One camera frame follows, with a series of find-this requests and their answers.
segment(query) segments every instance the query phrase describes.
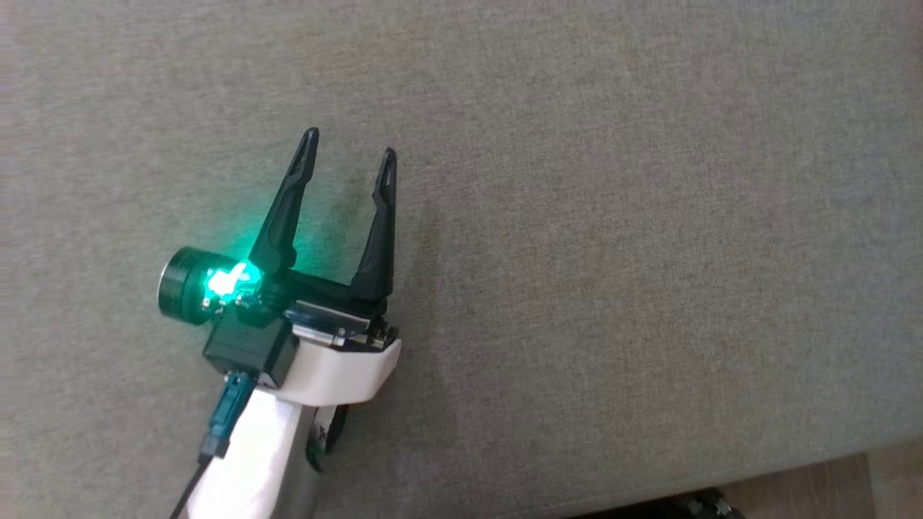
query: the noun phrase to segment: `gray couch cushion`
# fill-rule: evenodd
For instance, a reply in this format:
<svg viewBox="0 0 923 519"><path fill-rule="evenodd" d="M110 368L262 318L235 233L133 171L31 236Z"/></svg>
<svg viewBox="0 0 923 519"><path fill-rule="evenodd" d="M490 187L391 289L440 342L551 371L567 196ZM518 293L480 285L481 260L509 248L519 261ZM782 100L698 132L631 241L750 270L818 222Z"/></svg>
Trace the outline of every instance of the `gray couch cushion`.
<svg viewBox="0 0 923 519"><path fill-rule="evenodd" d="M12 510L165 515L220 378L158 315L321 128L299 266L400 155L391 319L318 517L559 517L923 431L916 2L23 2Z"/></svg>

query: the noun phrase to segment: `gray fabric surface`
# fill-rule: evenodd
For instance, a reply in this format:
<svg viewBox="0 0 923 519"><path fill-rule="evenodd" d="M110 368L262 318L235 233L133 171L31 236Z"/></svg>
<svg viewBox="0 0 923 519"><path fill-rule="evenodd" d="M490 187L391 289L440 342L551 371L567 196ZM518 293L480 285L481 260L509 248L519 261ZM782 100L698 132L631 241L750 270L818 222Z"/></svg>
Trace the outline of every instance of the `gray fabric surface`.
<svg viewBox="0 0 923 519"><path fill-rule="evenodd" d="M162 318L321 128L299 266L400 156L318 517L560 517L923 432L923 7L20 2L3 377L23 517L162 517L220 378Z"/></svg>

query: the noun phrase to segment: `glowing green light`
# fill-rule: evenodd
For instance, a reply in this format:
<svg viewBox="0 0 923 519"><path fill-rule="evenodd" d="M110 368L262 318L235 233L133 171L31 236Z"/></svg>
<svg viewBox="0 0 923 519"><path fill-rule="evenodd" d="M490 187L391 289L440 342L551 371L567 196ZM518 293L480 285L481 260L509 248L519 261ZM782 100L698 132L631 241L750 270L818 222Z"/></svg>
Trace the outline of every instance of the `glowing green light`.
<svg viewBox="0 0 923 519"><path fill-rule="evenodd" d="M259 269L246 261L237 263L229 272L211 269L209 277L205 280L205 297L219 297L224 301L230 301L244 293L252 294L259 288L261 276Z"/></svg>

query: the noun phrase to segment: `teal connector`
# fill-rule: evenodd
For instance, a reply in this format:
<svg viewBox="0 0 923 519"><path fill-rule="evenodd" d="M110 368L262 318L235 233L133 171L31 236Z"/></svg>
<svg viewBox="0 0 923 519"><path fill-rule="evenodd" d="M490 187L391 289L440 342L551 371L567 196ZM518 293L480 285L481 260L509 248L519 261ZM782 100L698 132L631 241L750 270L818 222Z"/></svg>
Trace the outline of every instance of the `teal connector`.
<svg viewBox="0 0 923 519"><path fill-rule="evenodd" d="M232 371L228 374L227 383L224 384L224 393L215 406L214 413L209 420L209 433L202 440L199 447L199 457L223 458L231 444L231 433L237 419L244 413L246 403L253 394L256 382L243 372Z"/></svg>

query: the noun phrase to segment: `camera lens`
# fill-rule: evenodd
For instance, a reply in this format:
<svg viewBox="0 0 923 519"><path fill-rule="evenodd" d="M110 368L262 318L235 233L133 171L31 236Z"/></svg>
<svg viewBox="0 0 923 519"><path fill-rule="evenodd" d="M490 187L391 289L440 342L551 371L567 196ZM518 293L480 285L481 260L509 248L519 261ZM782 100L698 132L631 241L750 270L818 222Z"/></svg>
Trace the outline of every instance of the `camera lens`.
<svg viewBox="0 0 923 519"><path fill-rule="evenodd" d="M157 302L167 317L202 324L211 312L202 307L209 269L230 270L235 259L193 247L179 249L163 267Z"/></svg>

